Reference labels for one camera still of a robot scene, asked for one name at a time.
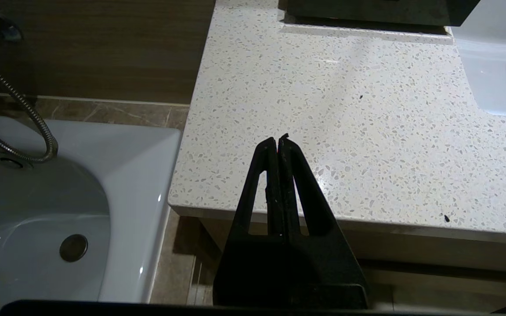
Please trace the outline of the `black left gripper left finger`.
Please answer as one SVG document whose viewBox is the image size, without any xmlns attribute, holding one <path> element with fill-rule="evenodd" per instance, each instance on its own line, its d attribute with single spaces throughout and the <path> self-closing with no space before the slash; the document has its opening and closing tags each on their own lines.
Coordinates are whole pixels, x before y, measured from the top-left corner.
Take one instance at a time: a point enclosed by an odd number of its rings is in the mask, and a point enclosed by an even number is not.
<svg viewBox="0 0 506 316">
<path fill-rule="evenodd" d="M 252 235 L 249 228 L 262 173 L 267 179 L 267 234 Z M 247 308 L 283 306 L 286 302 L 285 241 L 277 146 L 270 137 L 255 148 L 213 283 L 213 303 Z"/>
</svg>

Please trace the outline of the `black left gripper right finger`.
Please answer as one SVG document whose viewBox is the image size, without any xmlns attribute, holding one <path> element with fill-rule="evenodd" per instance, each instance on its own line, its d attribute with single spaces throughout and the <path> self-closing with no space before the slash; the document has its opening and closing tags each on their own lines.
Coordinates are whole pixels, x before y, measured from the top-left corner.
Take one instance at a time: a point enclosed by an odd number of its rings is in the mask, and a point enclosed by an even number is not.
<svg viewBox="0 0 506 316">
<path fill-rule="evenodd" d="M 367 281 L 299 145 L 279 140 L 279 178 L 293 262 L 292 303 L 366 308 Z"/>
</svg>

